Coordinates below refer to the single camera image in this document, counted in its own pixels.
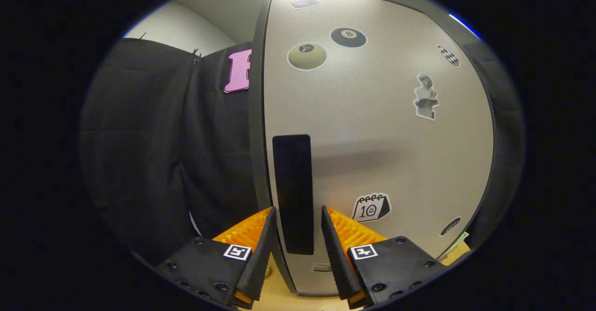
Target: white wall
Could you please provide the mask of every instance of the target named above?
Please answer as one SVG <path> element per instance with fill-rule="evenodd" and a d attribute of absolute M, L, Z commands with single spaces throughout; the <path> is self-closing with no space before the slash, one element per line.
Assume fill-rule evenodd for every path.
<path fill-rule="evenodd" d="M 160 42 L 203 56 L 234 46 L 236 42 L 202 16 L 170 2 L 137 23 L 124 37 Z"/>

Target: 8 ball sticker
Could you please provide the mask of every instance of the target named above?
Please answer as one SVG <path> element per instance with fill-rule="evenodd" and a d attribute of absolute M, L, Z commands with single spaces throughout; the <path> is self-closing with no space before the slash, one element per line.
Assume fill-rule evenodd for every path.
<path fill-rule="evenodd" d="M 330 36 L 335 43 L 348 48 L 360 48 L 367 41 L 364 33 L 350 27 L 336 28 Z"/>

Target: pink letter sign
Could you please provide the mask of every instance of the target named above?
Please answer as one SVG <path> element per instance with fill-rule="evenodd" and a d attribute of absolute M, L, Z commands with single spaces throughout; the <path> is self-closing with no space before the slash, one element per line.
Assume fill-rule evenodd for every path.
<path fill-rule="evenodd" d="M 252 49 L 244 50 L 228 57 L 232 60 L 232 67 L 230 68 L 230 82 L 223 88 L 225 93 L 249 88 L 249 69 L 251 68 L 249 57 L 252 52 Z"/>

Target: blue light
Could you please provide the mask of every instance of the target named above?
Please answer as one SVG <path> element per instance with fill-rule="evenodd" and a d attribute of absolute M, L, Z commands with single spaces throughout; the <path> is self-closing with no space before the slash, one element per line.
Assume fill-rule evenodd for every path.
<path fill-rule="evenodd" d="M 478 35 L 476 35 L 476 33 L 474 33 L 474 31 L 472 31 L 468 26 L 466 26 L 465 23 L 461 22 L 461 20 L 459 20 L 458 18 L 456 18 L 455 15 L 449 14 L 449 16 L 451 16 L 451 18 L 453 18 L 455 21 L 459 22 L 462 26 L 466 27 L 466 29 L 468 31 L 470 31 L 470 33 L 474 34 L 474 36 L 477 37 L 479 40 L 482 40 L 481 37 L 479 37 Z"/>

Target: black fabric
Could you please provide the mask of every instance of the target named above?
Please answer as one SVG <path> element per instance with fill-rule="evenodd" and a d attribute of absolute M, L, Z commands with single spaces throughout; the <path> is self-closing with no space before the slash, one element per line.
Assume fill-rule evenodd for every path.
<path fill-rule="evenodd" d="M 175 158 L 192 56 L 123 39 L 81 112 L 81 166 L 93 203 L 131 250 L 158 265 L 194 236 Z"/>
<path fill-rule="evenodd" d="M 184 102 L 180 161 L 185 194 L 203 237 L 215 237 L 259 211 L 249 143 L 248 90 L 225 93 L 228 56 L 238 44 L 201 58 Z"/>

